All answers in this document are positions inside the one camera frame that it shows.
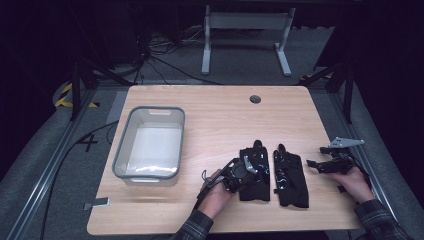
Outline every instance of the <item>human hand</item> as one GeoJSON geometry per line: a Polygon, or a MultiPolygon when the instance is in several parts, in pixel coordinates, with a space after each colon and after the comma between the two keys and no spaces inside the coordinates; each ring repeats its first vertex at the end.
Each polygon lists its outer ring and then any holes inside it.
{"type": "Polygon", "coordinates": [[[346,175],[328,173],[327,176],[342,184],[346,191],[359,203],[376,199],[367,182],[365,182],[364,175],[357,167],[351,168],[346,175]]]}
{"type": "MultiPolygon", "coordinates": [[[[220,171],[220,169],[216,170],[216,172],[212,174],[211,178],[217,176],[220,171]]],[[[235,195],[236,193],[232,193],[226,190],[222,182],[218,183],[211,188],[203,201],[200,203],[197,210],[203,212],[213,220],[216,216],[218,216],[218,214],[222,212],[222,210],[224,210],[225,206],[235,195]]]]}

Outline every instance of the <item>translucent storage container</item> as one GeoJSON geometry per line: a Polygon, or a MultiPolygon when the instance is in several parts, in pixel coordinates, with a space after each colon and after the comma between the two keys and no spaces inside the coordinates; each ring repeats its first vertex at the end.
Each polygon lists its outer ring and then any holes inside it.
{"type": "Polygon", "coordinates": [[[175,185],[184,123],[185,113],[181,108],[134,108],[113,161],[113,173],[129,185],[175,185]]]}

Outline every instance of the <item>metal stand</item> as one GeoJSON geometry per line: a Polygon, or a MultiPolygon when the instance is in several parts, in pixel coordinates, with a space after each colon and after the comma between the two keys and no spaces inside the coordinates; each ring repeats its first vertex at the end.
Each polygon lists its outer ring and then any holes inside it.
{"type": "Polygon", "coordinates": [[[352,120],[350,118],[350,111],[352,106],[352,93],[353,93],[353,70],[350,63],[339,63],[334,66],[328,67],[320,72],[310,76],[305,77],[303,81],[300,81],[298,86],[308,86],[313,82],[318,81],[324,76],[333,73],[330,78],[330,81],[325,86],[325,89],[329,93],[337,93],[343,83],[345,84],[345,93],[343,101],[343,114],[346,118],[346,121],[351,124],[352,120]]]}
{"type": "Polygon", "coordinates": [[[210,6],[206,6],[205,13],[205,48],[203,51],[202,74],[209,74],[211,58],[210,30],[219,29],[274,29],[283,30],[283,36],[279,43],[275,43],[278,59],[284,76],[290,76],[291,71],[284,53],[284,46],[293,22],[295,8],[289,13],[227,13],[211,12],[210,6]]]}
{"type": "Polygon", "coordinates": [[[115,82],[121,84],[122,86],[133,86],[135,83],[128,82],[122,77],[116,75],[115,73],[109,71],[106,68],[100,67],[97,64],[86,60],[80,59],[76,61],[73,71],[72,71],[72,116],[71,121],[75,120],[78,113],[81,110],[81,89],[80,89],[80,79],[84,83],[87,89],[96,89],[99,85],[99,82],[94,75],[93,71],[97,70],[108,78],[114,80],[115,82]]]}

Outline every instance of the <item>plaid sleeve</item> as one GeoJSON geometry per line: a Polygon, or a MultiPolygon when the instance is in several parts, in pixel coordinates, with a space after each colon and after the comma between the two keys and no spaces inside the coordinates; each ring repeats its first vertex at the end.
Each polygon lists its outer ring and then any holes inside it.
{"type": "Polygon", "coordinates": [[[204,213],[194,210],[183,226],[170,240],[203,240],[209,233],[213,220],[204,213]]]}
{"type": "Polygon", "coordinates": [[[393,215],[378,200],[358,205],[355,213],[371,239],[411,239],[393,215]]]}

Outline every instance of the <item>wooden table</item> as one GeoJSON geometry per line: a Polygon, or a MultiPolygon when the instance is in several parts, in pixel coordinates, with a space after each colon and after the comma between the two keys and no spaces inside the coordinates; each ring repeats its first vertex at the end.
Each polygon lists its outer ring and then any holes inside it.
{"type": "Polygon", "coordinates": [[[259,139],[269,156],[279,143],[300,155],[309,190],[309,209],[281,207],[271,171],[271,201],[241,202],[236,196],[215,220],[211,232],[260,232],[359,228],[348,194],[337,183],[306,165],[306,159],[327,161],[319,147],[327,137],[308,90],[281,86],[136,86],[131,87],[120,117],[97,198],[110,205],[92,210],[88,232],[107,234],[174,233],[184,223],[203,183],[203,170],[212,174],[240,149],[259,139]],[[261,98],[252,103],[252,95],[261,98]],[[173,187],[127,186],[112,173],[112,162],[131,109],[136,106],[175,106],[186,114],[181,168],[173,187]]]}

